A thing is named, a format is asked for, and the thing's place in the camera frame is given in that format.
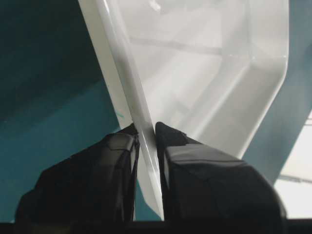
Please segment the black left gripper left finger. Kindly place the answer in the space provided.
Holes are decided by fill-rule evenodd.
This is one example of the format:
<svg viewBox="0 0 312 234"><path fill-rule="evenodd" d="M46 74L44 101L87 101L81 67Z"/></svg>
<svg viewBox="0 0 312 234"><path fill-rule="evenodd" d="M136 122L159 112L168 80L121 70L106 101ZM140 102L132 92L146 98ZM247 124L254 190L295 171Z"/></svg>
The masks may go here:
<svg viewBox="0 0 312 234"><path fill-rule="evenodd" d="M133 124L41 172L15 221L133 220L140 143Z"/></svg>

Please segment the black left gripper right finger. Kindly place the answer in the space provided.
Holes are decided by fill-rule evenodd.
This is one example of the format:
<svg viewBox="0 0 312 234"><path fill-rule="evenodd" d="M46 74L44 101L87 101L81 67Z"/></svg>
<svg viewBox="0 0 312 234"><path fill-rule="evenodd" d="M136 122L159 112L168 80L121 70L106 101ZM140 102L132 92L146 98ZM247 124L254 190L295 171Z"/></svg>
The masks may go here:
<svg viewBox="0 0 312 234"><path fill-rule="evenodd" d="M278 194L254 167L162 122L155 131L166 219L285 218Z"/></svg>

